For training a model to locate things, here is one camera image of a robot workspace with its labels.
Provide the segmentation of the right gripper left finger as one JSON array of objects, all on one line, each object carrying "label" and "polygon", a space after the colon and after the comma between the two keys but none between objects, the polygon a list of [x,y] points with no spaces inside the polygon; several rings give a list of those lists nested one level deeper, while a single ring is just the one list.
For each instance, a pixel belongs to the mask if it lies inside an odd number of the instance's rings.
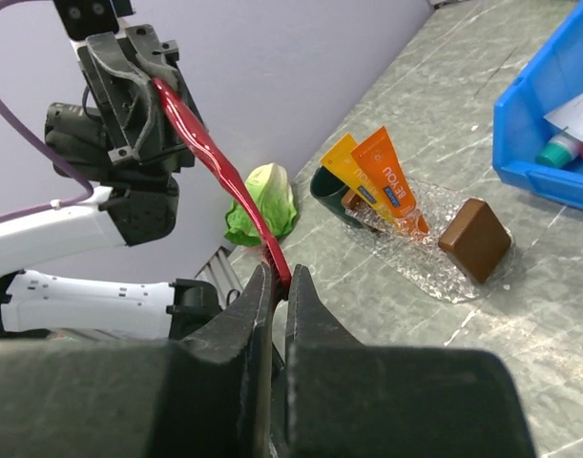
[{"label": "right gripper left finger", "polygon": [[182,340],[0,341],[0,457],[265,457],[275,277]]}]

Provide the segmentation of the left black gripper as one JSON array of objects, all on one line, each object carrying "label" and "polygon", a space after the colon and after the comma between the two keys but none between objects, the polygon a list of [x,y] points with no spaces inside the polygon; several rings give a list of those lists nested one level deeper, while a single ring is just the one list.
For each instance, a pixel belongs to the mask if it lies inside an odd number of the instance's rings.
[{"label": "left black gripper", "polygon": [[46,142],[84,177],[114,181],[159,177],[194,165],[169,123],[153,84],[159,78],[195,112],[173,40],[149,24],[87,37],[75,50],[94,107],[52,104]]}]

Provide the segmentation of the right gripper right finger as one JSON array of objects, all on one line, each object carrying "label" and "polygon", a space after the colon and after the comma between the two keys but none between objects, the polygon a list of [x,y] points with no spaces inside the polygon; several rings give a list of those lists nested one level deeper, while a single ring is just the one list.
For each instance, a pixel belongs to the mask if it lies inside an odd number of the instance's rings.
[{"label": "right gripper right finger", "polygon": [[294,457],[532,457],[504,363],[479,349],[360,343],[297,266],[286,323]]}]

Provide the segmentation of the red toothbrush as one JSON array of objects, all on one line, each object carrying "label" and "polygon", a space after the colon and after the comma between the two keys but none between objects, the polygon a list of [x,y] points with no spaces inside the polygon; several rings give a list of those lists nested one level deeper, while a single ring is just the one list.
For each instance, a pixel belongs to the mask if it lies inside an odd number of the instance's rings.
[{"label": "red toothbrush", "polygon": [[288,262],[278,240],[270,231],[265,218],[244,185],[238,170],[172,87],[158,77],[152,79],[152,84],[159,95],[163,112],[176,134],[219,182],[220,187],[247,213],[257,229],[263,245],[264,261],[271,268],[275,279],[275,302],[287,301],[292,282]]}]

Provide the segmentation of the dark green mug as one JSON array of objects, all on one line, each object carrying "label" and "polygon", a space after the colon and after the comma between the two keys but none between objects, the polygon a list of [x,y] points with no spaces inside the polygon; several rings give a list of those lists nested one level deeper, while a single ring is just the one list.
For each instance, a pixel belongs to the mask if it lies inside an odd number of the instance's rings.
[{"label": "dark green mug", "polygon": [[310,194],[337,219],[350,227],[364,226],[348,215],[342,205],[342,199],[349,190],[341,180],[335,177],[323,166],[319,167],[310,182]]}]

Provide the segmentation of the yellow toothpaste tube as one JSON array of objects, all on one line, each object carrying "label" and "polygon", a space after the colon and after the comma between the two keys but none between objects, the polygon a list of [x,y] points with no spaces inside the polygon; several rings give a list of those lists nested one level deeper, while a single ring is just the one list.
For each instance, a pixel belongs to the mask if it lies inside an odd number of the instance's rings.
[{"label": "yellow toothpaste tube", "polygon": [[354,137],[345,134],[321,157],[321,165],[375,209],[378,204],[375,187],[351,154],[357,146]]}]

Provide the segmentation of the orange toothpaste tube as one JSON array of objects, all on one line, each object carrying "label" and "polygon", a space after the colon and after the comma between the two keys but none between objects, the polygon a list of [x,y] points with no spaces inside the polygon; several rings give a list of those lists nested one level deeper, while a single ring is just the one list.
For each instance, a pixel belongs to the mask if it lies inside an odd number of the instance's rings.
[{"label": "orange toothpaste tube", "polygon": [[386,127],[376,130],[351,155],[377,189],[378,198],[385,206],[382,215],[390,217],[401,234],[414,239],[426,236],[429,227],[407,183]]}]

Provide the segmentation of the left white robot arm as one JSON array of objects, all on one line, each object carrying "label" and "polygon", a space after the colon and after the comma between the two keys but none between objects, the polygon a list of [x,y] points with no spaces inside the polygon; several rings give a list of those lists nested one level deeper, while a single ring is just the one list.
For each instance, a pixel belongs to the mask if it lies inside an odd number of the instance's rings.
[{"label": "left white robot arm", "polygon": [[169,123],[155,80],[192,96],[173,41],[148,24],[77,33],[93,106],[54,103],[41,143],[89,193],[0,220],[0,329],[83,339],[179,339],[219,310],[197,280],[221,200]]}]

